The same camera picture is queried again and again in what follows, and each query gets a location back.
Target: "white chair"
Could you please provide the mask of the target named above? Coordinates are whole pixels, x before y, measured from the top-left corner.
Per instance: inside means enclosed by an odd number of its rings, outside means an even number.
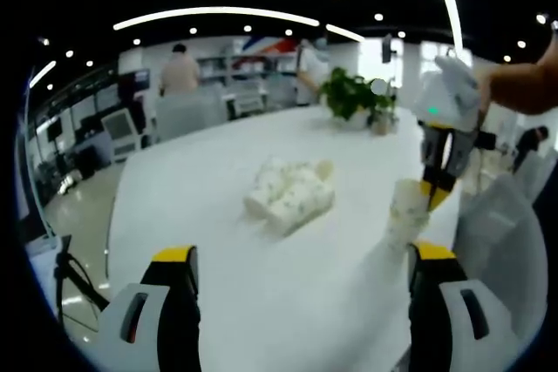
[[[539,221],[514,178],[499,176],[459,217],[453,251],[469,279],[479,279],[512,315],[529,344],[546,312],[547,252]]]
[[[227,122],[227,108],[215,86],[202,86],[196,91],[159,98],[156,115],[159,141],[176,139]]]
[[[242,114],[263,112],[265,110],[258,80],[234,81],[228,87],[228,92],[235,95],[235,113],[237,117]]]
[[[112,141],[111,161],[120,162],[141,150],[141,136],[136,130],[130,112],[120,109],[101,119]]]
[[[543,166],[542,157],[531,150],[514,174],[515,182],[529,202],[534,202],[541,192],[539,176]]]

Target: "window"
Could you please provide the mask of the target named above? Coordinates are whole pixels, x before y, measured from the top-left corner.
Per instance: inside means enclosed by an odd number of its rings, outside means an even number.
[[[403,49],[401,39],[392,39],[391,49],[395,54],[390,63],[382,63],[382,39],[366,38],[359,45],[358,74],[369,80],[382,78],[386,82],[392,80],[392,85],[401,87],[403,84]]]
[[[439,67],[434,63],[434,58],[437,56],[450,56],[455,57],[453,45],[438,44],[425,41],[420,45],[420,74],[427,71],[438,71]],[[463,50],[463,62],[469,67],[473,67],[473,54],[467,50]]]

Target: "potted plant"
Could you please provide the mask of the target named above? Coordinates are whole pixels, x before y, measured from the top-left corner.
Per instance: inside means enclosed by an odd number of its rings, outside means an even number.
[[[372,130],[377,135],[385,135],[397,123],[395,101],[390,96],[377,95],[372,113]]]
[[[371,81],[362,76],[350,77],[347,71],[336,67],[321,88],[333,117],[344,122],[344,126],[363,129],[370,123],[370,115],[376,103],[371,91]]]
[[[395,101],[385,96],[386,93],[384,80],[350,77],[339,67],[333,69],[330,78],[320,88],[333,117],[343,121],[345,127],[363,129],[378,122],[378,133],[387,132],[394,116]]]

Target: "white tabletop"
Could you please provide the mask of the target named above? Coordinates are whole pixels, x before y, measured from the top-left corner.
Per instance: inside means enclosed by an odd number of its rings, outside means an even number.
[[[206,372],[242,365],[242,372],[250,372],[246,359],[261,356],[258,345],[264,339],[257,334],[266,331],[257,324],[244,327],[251,321],[249,310],[265,312],[277,295],[287,295],[287,304],[307,301],[320,278],[349,272],[380,240],[395,181],[420,178],[422,131],[408,111],[398,110],[398,115],[398,132],[378,137],[369,130],[338,128],[324,108],[294,109],[235,121],[133,155],[112,215],[112,291],[139,281],[162,248],[196,245],[201,366]],[[335,205],[287,238],[250,220],[242,204],[258,168],[272,155],[330,159],[335,166]],[[452,247],[459,193],[458,183],[421,239]],[[391,370],[409,347],[405,303],[394,308],[385,338],[370,351],[364,370]],[[276,319],[274,327],[292,328],[290,321],[288,316]]]

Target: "glossy floor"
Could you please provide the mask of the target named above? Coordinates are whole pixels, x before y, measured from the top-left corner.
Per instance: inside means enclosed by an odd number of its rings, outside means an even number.
[[[112,203],[123,167],[113,165],[95,173],[66,195],[57,195],[44,209],[55,233],[71,235],[70,253],[81,263],[92,285],[109,299],[106,243]],[[69,280],[64,282],[62,305],[69,336],[88,342],[97,330],[97,308]]]

